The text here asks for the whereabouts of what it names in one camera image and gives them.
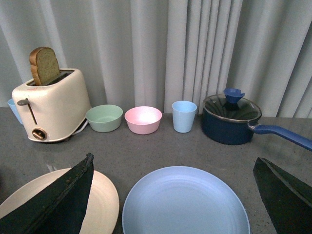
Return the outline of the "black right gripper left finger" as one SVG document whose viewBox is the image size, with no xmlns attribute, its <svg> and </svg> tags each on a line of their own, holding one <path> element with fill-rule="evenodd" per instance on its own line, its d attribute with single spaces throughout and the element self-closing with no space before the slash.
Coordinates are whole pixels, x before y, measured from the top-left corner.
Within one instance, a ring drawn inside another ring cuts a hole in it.
<svg viewBox="0 0 312 234">
<path fill-rule="evenodd" d="M 86 158 L 33 198 L 0 220 L 2 234 L 78 234 L 94 175 L 94 156 Z"/>
</svg>

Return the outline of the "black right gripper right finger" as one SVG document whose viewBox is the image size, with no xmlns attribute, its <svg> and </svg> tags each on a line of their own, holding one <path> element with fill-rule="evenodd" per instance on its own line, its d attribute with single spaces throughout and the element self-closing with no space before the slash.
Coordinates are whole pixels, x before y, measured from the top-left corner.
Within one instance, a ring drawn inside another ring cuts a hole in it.
<svg viewBox="0 0 312 234">
<path fill-rule="evenodd" d="M 253 175 L 278 234 L 312 232 L 312 187 L 265 158 L 257 158 Z"/>
</svg>

